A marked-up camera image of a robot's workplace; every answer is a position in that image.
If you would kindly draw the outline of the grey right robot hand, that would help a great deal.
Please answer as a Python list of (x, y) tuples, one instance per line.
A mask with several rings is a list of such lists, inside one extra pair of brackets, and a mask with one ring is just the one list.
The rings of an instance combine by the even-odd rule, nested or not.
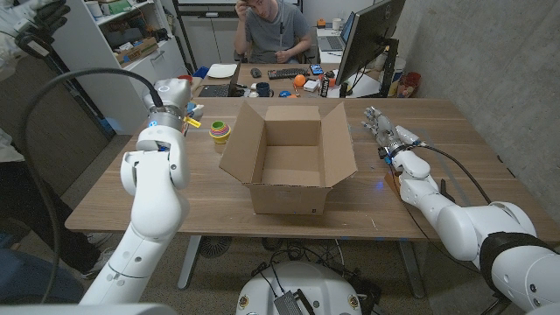
[(398, 136), (395, 126), (379, 109), (368, 107), (364, 111), (364, 116), (367, 118), (367, 122), (362, 122), (362, 125), (374, 135), (376, 142), (381, 147), (388, 148), (392, 153), (398, 147), (403, 146), (403, 141)]

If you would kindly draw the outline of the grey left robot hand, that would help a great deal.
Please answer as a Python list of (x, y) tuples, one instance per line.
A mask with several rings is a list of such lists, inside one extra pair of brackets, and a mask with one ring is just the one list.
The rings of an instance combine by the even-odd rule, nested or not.
[(155, 105), (149, 89), (144, 90), (143, 103), (149, 111), (149, 127), (165, 125), (178, 129), (185, 117), (199, 121), (203, 116), (203, 105), (189, 105), (192, 97), (190, 82), (187, 79), (158, 80), (154, 88), (163, 102), (163, 107)]

